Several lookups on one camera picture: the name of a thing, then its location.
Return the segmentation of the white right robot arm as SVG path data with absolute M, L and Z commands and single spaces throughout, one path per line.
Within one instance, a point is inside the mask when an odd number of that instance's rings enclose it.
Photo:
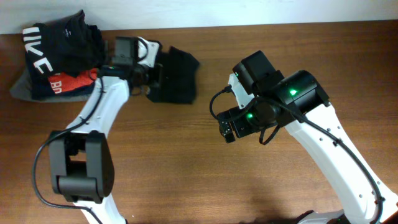
M 295 138 L 315 161 L 337 194 L 342 208 L 335 212 L 307 211 L 295 223 L 396 223 L 397 195 L 370 168 L 343 129 L 328 95 L 315 77 L 300 70 L 290 77 L 279 71 L 237 70 L 225 93 L 237 106 L 216 114 L 221 135 L 233 142 L 266 130 L 280 129 Z

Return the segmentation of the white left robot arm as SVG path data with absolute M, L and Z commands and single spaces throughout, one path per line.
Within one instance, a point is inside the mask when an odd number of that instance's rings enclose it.
M 49 142 L 52 188 L 79 209 L 89 223 L 126 223 L 111 191 L 114 166 L 109 131 L 131 95 L 131 83 L 158 83 L 163 66 L 105 66 L 95 76 L 94 89 L 79 115 Z

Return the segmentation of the black t-shirt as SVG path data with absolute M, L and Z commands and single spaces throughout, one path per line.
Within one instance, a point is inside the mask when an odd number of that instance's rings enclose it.
M 161 89 L 150 89 L 146 97 L 153 103 L 192 104 L 197 97 L 195 75 L 199 61 L 174 46 L 160 53 L 156 63 L 164 66 Z

